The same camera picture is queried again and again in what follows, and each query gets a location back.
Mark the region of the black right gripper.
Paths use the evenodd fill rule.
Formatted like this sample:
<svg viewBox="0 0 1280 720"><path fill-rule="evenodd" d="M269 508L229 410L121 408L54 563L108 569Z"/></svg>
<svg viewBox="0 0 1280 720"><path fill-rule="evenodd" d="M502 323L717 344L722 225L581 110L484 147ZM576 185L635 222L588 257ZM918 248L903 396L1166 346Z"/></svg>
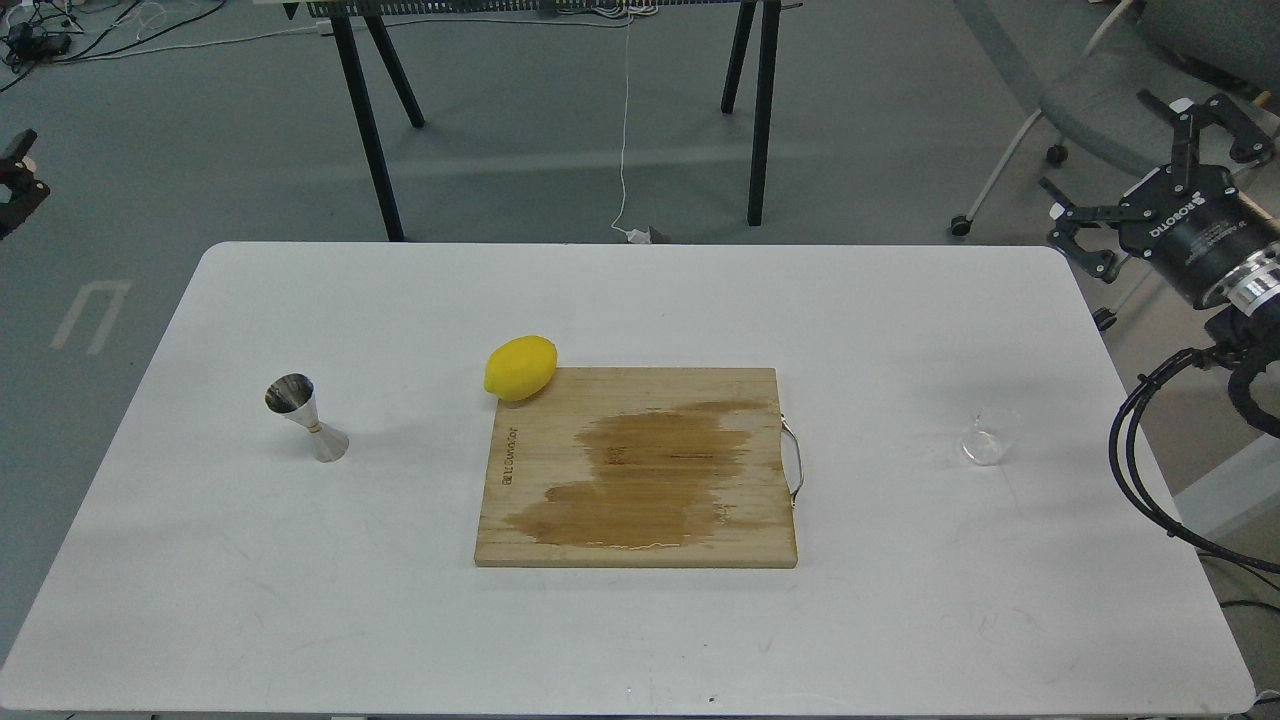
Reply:
<svg viewBox="0 0 1280 720"><path fill-rule="evenodd" d="M1204 102L1169 106L1149 90L1140 104L1172 131L1166 172L1156 168L1121 197L1119 205L1082 206L1048 177L1039 187L1053 200L1053 228L1046 234L1057 250L1089 277L1117 279L1123 261L1111 250L1084 250L1083 228L1119 231L1119 243L1147 260L1197 310L1224 304L1261 311L1277 301L1277 219L1248 199L1222 167L1201 167L1201 132L1226 131L1229 158L1243 165L1265 164L1275 142L1225 94Z"/></svg>

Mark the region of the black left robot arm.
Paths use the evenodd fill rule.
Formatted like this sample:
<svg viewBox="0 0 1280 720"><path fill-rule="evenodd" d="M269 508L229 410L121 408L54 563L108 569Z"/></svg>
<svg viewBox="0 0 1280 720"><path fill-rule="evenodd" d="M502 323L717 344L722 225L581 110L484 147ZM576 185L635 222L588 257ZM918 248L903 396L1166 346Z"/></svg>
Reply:
<svg viewBox="0 0 1280 720"><path fill-rule="evenodd" d="M51 193L35 176L35 163L28 158L37 137L36 129L23 129L3 151L1 184L8 197L1 202L1 240L19 228Z"/></svg>

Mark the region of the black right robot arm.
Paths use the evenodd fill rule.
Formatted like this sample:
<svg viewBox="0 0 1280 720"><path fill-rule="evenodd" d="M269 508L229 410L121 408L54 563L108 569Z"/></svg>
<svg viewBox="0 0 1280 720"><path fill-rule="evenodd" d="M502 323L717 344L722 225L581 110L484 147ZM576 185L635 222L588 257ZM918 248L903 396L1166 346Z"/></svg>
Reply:
<svg viewBox="0 0 1280 720"><path fill-rule="evenodd" d="M1138 97L1171 128L1170 159L1114 205L1076 205L1041 179L1053 199L1047 242L1089 275L1111 282L1120 268L1116 254L1087 251L1075 240L1082 228L1110 228L1128 256L1147 261L1194 309L1216 307L1206 327L1213 346L1188 350L1174 365L1226 368L1231 405L1251 427L1275 436L1277 419L1251 387L1277 361L1277 220L1244 195L1228 168L1204 164L1199 154L1208 126L1231 136L1234 161L1268 160L1274 141L1224 94L1203 102L1166 104L1148 90Z"/></svg>

